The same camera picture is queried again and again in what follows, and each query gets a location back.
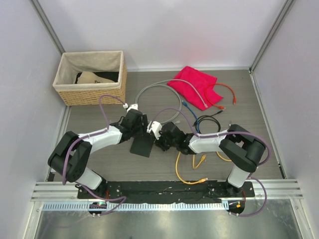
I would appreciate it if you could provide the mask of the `black network switch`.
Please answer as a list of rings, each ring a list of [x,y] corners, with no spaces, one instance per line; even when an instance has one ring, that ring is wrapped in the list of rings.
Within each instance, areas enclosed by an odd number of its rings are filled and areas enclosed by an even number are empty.
[[[130,148],[130,153],[150,157],[154,142],[154,136],[151,134],[140,135],[134,138]]]

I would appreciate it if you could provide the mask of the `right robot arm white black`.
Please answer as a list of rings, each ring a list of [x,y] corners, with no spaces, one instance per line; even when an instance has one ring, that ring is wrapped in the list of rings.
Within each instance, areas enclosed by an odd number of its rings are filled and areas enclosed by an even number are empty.
[[[258,136],[248,132],[237,124],[229,129],[209,134],[184,133],[174,123],[155,126],[150,132],[155,136],[155,144],[163,151],[174,147],[184,155],[196,155],[209,152],[223,152],[234,166],[227,177],[225,191],[229,196],[238,196],[243,191],[246,179],[256,171],[267,144]]]

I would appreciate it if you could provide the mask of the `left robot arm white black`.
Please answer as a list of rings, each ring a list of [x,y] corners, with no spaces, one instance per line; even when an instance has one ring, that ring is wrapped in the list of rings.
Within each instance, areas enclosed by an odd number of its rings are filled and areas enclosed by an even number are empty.
[[[107,146],[117,145],[145,131],[147,116],[131,109],[118,122],[91,133],[66,132],[48,159],[48,166],[64,181],[77,182],[89,188],[96,199],[106,193],[104,178],[87,167],[90,154]]]

